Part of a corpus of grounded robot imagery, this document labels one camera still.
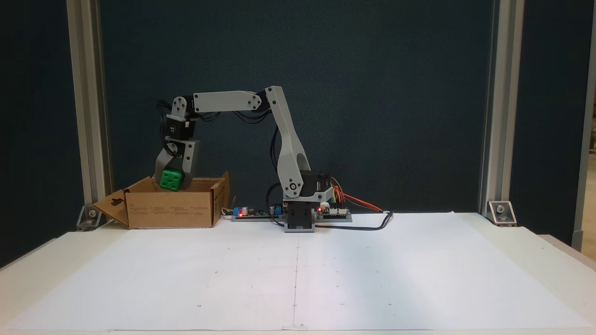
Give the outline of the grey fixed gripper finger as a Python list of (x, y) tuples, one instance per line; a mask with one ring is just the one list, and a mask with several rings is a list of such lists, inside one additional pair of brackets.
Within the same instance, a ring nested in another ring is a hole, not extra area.
[(192, 180), (195, 177), (197, 170), (197, 159), (183, 159), (182, 170), (184, 174), (180, 190), (186, 190), (191, 187)]

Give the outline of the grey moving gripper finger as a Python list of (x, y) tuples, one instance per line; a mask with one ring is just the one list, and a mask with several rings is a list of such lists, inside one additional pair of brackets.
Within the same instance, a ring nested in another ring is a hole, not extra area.
[(166, 144), (155, 163), (155, 181), (160, 188), (180, 188), (183, 181), (183, 171), (173, 166), (176, 161), (166, 153), (169, 148)]

